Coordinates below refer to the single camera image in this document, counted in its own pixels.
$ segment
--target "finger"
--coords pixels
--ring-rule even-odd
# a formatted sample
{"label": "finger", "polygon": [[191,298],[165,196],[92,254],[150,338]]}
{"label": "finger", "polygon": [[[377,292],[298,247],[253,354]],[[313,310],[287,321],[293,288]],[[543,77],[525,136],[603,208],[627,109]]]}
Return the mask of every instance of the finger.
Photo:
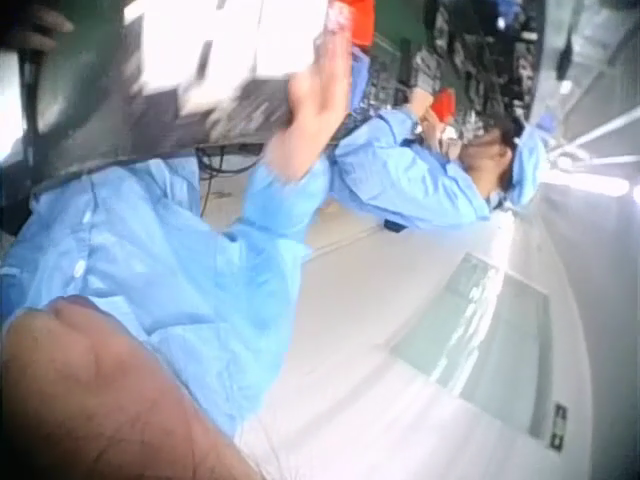
{"label": "finger", "polygon": [[7,44],[11,48],[25,48],[49,52],[56,47],[56,42],[49,37],[34,32],[16,32],[9,35]]}
{"label": "finger", "polygon": [[73,23],[67,20],[64,15],[47,7],[35,5],[31,8],[31,15],[34,22],[56,32],[69,33],[73,31]]}

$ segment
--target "factory workstation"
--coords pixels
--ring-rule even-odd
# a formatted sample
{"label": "factory workstation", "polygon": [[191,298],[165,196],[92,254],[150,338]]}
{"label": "factory workstation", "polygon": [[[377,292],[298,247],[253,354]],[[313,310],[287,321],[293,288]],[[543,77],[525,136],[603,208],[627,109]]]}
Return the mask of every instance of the factory workstation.
{"label": "factory workstation", "polygon": [[3,478],[640,475],[640,2],[0,6]]}

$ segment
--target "white wall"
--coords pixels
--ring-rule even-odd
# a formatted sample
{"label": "white wall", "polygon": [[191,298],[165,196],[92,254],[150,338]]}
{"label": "white wall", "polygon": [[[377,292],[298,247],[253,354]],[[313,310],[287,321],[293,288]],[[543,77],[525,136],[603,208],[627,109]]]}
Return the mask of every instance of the white wall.
{"label": "white wall", "polygon": [[[238,438],[249,455],[275,478],[588,478],[591,387],[583,334],[562,267],[538,226],[517,224],[508,270],[550,295],[552,398],[569,408],[561,455],[388,353],[390,340],[466,251],[500,262],[505,244],[492,243],[499,223],[435,236],[377,231],[309,262],[287,364]],[[323,230],[322,221],[316,229]],[[325,225],[326,238],[335,237],[331,229]]]}
{"label": "white wall", "polygon": [[638,478],[640,205],[631,195],[548,185],[539,207],[566,266],[592,366],[592,478]]}

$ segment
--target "blue clothing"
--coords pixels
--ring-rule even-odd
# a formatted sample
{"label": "blue clothing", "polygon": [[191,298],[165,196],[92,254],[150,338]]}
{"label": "blue clothing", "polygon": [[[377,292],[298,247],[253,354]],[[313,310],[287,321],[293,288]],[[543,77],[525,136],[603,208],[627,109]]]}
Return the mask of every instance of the blue clothing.
{"label": "blue clothing", "polygon": [[87,297],[232,436],[283,363],[305,232],[328,187],[326,162],[293,185],[261,163],[243,217],[218,234],[199,218],[194,158],[75,180],[33,201],[0,268],[2,322],[57,297]]}
{"label": "blue clothing", "polygon": [[540,173],[547,163],[547,149],[538,127],[528,126],[517,140],[513,157],[512,185],[506,198],[514,207],[527,205],[540,185]]}
{"label": "blue clothing", "polygon": [[485,220],[489,205],[457,162],[416,144],[417,118],[387,110],[343,139],[331,155],[331,193],[381,220],[428,229]]}

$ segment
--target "glass window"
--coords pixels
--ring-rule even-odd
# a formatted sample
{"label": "glass window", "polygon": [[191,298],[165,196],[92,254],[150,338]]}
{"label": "glass window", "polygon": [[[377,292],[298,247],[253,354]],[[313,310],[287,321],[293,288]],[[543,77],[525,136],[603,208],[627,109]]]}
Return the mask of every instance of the glass window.
{"label": "glass window", "polygon": [[472,255],[391,347],[430,380],[540,438],[551,408],[547,296]]}

